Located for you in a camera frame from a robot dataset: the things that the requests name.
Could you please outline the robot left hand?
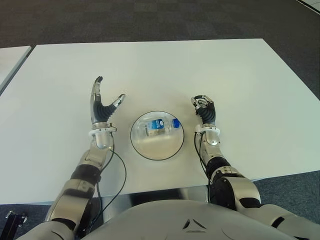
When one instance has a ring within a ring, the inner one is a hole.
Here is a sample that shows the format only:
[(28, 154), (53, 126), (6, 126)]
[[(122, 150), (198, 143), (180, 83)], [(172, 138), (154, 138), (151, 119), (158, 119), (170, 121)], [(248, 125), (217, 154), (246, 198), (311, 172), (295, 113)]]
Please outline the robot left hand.
[(126, 95), (121, 94), (115, 101), (109, 105), (103, 105), (102, 97), (100, 93), (100, 86), (103, 81), (102, 76), (98, 76), (92, 86), (92, 91), (90, 95), (90, 116), (91, 123), (101, 123), (107, 122), (112, 114), (116, 111), (119, 105), (122, 104)]

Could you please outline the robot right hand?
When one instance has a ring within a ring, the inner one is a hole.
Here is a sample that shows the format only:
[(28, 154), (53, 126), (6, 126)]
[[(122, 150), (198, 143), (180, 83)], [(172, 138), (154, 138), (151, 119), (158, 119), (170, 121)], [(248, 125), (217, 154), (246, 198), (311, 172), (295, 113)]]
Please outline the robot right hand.
[(191, 98), (195, 113), (200, 116), (203, 124), (215, 124), (216, 110), (214, 102), (206, 95), (197, 95)]

